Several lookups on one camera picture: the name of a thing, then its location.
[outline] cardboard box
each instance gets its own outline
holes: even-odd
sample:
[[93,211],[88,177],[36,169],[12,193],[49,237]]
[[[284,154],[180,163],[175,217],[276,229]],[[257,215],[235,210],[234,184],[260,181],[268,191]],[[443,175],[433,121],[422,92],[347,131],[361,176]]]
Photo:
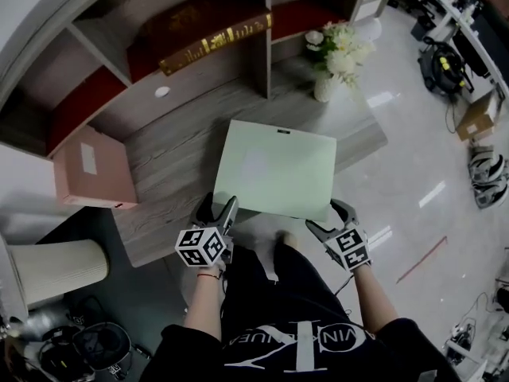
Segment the cardboard box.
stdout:
[[491,91],[472,103],[456,128],[461,141],[477,135],[485,136],[492,131],[499,118],[499,98]]
[[138,204],[126,147],[85,126],[53,157],[60,202],[129,209]]

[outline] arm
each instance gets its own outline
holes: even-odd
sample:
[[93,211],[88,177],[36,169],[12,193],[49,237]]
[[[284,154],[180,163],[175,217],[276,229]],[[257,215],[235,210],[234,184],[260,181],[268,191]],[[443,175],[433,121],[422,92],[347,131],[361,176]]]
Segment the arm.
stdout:
[[[220,276],[219,266],[200,269],[199,273]],[[220,279],[198,276],[184,327],[203,331],[221,341]]]
[[373,275],[370,266],[364,264],[355,269],[354,277],[364,327],[370,333],[378,333],[385,325],[396,320],[398,313]]

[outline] hand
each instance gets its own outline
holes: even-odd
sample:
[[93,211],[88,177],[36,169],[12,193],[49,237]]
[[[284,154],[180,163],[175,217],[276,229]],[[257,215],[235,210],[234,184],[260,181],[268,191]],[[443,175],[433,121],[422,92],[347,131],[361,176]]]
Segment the hand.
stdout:
[[224,272],[225,268],[226,268],[226,265],[224,264],[223,260],[221,258],[219,258],[217,260],[216,264],[214,264],[214,266],[201,267],[198,270],[198,275],[201,273],[204,275],[212,275],[212,276],[219,278],[221,276],[221,273]]
[[365,271],[370,271],[370,270],[371,270],[371,261],[366,262],[365,264],[361,264],[360,266],[353,269],[352,274],[354,276],[357,276],[357,275],[364,273]]

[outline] glossy floor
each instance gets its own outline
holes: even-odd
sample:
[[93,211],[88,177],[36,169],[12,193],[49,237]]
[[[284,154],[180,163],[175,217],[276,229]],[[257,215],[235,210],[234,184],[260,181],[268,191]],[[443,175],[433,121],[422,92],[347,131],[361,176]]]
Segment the glossy floor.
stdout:
[[[466,169],[467,144],[448,132],[446,103],[422,83],[419,44],[410,35],[415,20],[388,7],[381,22],[377,51],[364,65],[359,83],[388,144],[338,173],[333,197],[356,208],[371,239],[375,273],[398,312],[413,318],[434,344],[442,346],[479,293],[494,287],[509,240],[509,201],[497,209],[476,207]],[[485,141],[509,156],[506,118]],[[332,227],[335,217],[330,218]],[[337,290],[346,274],[327,257],[303,221],[259,215],[237,230],[256,235],[257,253],[270,273],[269,245],[282,228],[297,235],[300,250]],[[426,260],[398,281],[437,244]],[[359,322],[353,282],[339,297],[352,310],[351,319]]]

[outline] red shelf panel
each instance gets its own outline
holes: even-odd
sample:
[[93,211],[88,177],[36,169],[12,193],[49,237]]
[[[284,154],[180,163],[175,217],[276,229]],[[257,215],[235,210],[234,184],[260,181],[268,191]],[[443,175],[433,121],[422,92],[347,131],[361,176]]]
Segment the red shelf panel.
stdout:
[[[142,80],[159,67],[142,41],[136,41],[127,49],[131,80]],[[91,74],[82,84],[65,97],[52,113],[46,151],[53,151],[74,131],[81,128],[102,106],[115,98],[127,87],[106,67]]]
[[329,21],[343,20],[316,0],[297,0],[274,6],[272,17],[274,19],[272,41],[311,29],[319,29]]
[[127,49],[127,62],[133,84],[159,69],[156,58],[142,40],[136,40]]
[[46,139],[47,154],[52,155],[72,132],[125,89],[106,67],[92,73],[53,110]]

